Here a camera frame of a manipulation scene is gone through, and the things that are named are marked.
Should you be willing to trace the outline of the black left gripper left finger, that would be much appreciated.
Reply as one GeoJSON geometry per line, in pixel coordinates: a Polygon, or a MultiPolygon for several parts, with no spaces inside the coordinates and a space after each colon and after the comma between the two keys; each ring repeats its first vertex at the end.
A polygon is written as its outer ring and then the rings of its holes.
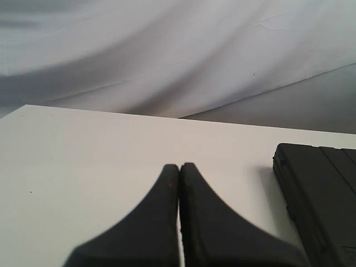
{"type": "Polygon", "coordinates": [[[179,168],[163,167],[141,202],[120,222],[72,251],[65,266],[178,266],[179,168]]]}

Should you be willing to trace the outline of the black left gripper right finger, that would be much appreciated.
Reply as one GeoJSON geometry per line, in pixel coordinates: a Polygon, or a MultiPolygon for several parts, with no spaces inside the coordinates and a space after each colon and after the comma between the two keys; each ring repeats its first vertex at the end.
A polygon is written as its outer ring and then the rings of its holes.
{"type": "Polygon", "coordinates": [[[193,163],[180,169],[179,214],[185,266],[308,266],[296,247],[229,207],[193,163]]]}

